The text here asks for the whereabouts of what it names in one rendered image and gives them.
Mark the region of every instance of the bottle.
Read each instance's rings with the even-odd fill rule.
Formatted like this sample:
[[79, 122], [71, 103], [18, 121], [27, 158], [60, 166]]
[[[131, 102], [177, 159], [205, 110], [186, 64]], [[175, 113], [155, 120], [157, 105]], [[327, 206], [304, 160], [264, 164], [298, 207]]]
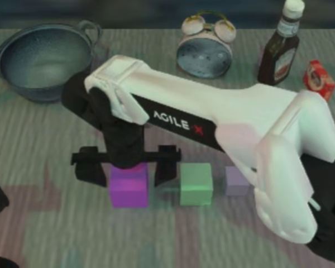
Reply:
[[286, 0], [277, 30], [265, 46], [257, 80], [277, 85], [289, 74], [299, 46], [299, 21], [305, 4], [302, 0]]

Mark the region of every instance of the green cube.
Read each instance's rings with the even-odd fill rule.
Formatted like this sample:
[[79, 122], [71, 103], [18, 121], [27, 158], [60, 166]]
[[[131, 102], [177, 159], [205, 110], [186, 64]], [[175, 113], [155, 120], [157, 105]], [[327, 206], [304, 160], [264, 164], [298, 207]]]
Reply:
[[180, 164], [180, 205], [210, 205], [212, 194], [211, 164]]

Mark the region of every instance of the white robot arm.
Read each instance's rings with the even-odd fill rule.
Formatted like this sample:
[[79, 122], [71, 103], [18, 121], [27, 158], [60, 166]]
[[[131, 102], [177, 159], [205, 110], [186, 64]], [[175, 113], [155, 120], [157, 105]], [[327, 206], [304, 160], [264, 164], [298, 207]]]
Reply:
[[244, 90], [210, 87], [114, 56], [85, 80], [111, 101], [112, 114], [150, 123], [224, 151], [255, 187], [256, 208], [278, 236], [308, 243], [318, 204], [302, 153], [335, 160], [335, 124], [317, 93], [256, 84]]

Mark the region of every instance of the red x logo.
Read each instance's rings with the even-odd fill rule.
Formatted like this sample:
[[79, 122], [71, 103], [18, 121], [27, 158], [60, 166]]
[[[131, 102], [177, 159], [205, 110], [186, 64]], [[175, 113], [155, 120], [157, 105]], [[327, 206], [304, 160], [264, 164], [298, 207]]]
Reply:
[[203, 130], [202, 130], [202, 127], [193, 125], [193, 128], [195, 129], [195, 134], [198, 134], [198, 135], [203, 136]]

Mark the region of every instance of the small red carton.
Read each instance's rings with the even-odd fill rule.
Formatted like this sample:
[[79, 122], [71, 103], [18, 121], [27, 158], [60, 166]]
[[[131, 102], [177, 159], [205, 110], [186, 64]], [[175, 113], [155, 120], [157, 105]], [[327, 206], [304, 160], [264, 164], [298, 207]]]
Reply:
[[318, 60], [309, 63], [303, 82], [309, 90], [318, 92], [326, 101], [329, 101], [335, 89], [334, 80]]

